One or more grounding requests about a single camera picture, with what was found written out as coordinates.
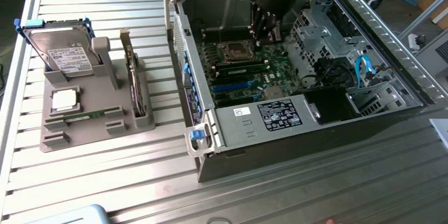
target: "white sticker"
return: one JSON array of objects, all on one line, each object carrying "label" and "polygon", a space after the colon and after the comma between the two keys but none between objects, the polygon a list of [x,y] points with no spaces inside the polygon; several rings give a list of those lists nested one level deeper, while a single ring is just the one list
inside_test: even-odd
[{"label": "white sticker", "polygon": [[71,123],[71,122],[76,122],[76,121],[87,120],[87,119],[91,119],[91,117],[88,115],[82,116],[79,118],[67,119],[66,123]]},{"label": "white sticker", "polygon": [[246,73],[247,69],[230,71],[227,74]]},{"label": "white sticker", "polygon": [[235,116],[250,115],[251,114],[250,107],[234,109],[234,113],[235,113]]},{"label": "white sticker", "polygon": [[63,73],[92,70],[91,61],[84,52],[84,48],[51,49],[48,53]]}]

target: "power supply label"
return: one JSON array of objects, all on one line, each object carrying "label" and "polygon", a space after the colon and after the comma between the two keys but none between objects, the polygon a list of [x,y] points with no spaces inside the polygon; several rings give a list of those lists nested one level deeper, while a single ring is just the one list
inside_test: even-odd
[{"label": "power supply label", "polygon": [[303,124],[291,99],[259,104],[259,111],[268,131]]}]

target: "blue pcie slot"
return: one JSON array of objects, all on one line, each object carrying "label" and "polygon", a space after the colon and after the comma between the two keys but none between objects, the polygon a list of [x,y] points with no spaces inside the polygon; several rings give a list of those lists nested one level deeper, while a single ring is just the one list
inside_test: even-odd
[{"label": "blue pcie slot", "polygon": [[250,89],[255,81],[256,80],[214,86],[214,92],[219,93],[219,92],[232,91],[232,90],[239,90],[239,89]]}]

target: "blue latch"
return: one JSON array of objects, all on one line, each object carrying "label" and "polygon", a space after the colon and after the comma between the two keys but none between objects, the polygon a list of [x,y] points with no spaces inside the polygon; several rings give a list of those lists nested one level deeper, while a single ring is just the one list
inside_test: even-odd
[{"label": "blue latch", "polygon": [[90,205],[62,214],[47,217],[27,224],[64,224],[83,222],[88,224],[110,224],[107,212],[100,205]]},{"label": "blue latch", "polygon": [[23,33],[23,30],[22,30],[20,19],[19,18],[15,19],[14,24],[16,26],[16,32],[18,32],[18,34],[20,34],[20,36],[26,39],[27,43],[30,44],[30,42],[28,42],[28,40],[26,38],[26,34]]},{"label": "blue latch", "polygon": [[206,131],[204,130],[195,130],[190,132],[190,139],[199,140],[206,138]]},{"label": "blue latch", "polygon": [[187,73],[188,72],[188,62],[186,62],[186,64],[184,64],[184,73]]},{"label": "blue latch", "polygon": [[87,31],[90,32],[91,38],[95,38],[95,32],[94,32],[92,22],[91,22],[90,18],[84,18],[83,23],[86,24]]},{"label": "blue latch", "polygon": [[26,28],[43,28],[46,24],[46,21],[43,19],[30,19],[26,22],[24,27]]}]

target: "blue tab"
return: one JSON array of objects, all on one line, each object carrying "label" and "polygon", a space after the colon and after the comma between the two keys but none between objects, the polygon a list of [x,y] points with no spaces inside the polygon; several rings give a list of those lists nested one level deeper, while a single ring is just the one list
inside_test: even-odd
[{"label": "blue tab", "polygon": [[206,138],[206,131],[204,130],[195,130],[190,132],[190,139],[199,140]]},{"label": "blue tab", "polygon": [[187,73],[188,68],[190,68],[190,66],[188,66],[188,62],[186,62],[186,64],[184,64],[184,73]]},{"label": "blue tab", "polygon": [[76,223],[84,220],[88,224],[110,224],[107,213],[100,205],[90,205],[62,214],[54,215],[40,220],[27,222],[27,224],[62,224]]},{"label": "blue tab", "polygon": [[26,22],[26,28],[43,28],[46,21],[43,19],[31,19]]},{"label": "blue tab", "polygon": [[18,34],[20,34],[20,36],[26,39],[27,43],[30,44],[30,41],[28,41],[28,39],[26,37],[26,34],[23,33],[23,30],[22,30],[20,19],[19,18],[15,19],[14,24],[15,24],[15,27],[16,27]]},{"label": "blue tab", "polygon": [[364,59],[364,61],[366,61],[366,72],[371,71],[372,74],[376,74],[376,71],[375,71],[375,69],[372,67],[372,64],[371,64],[370,56],[368,55],[360,55],[355,60],[355,74],[356,74],[356,78],[358,78],[358,88],[362,87],[362,76],[360,76],[360,71],[359,71],[359,68],[360,68],[360,65],[362,65],[362,59]]},{"label": "blue tab", "polygon": [[90,32],[91,38],[95,38],[95,32],[94,32],[92,22],[91,22],[90,18],[86,17],[86,18],[83,19],[83,22],[84,22],[84,24],[86,24],[87,31]]}]

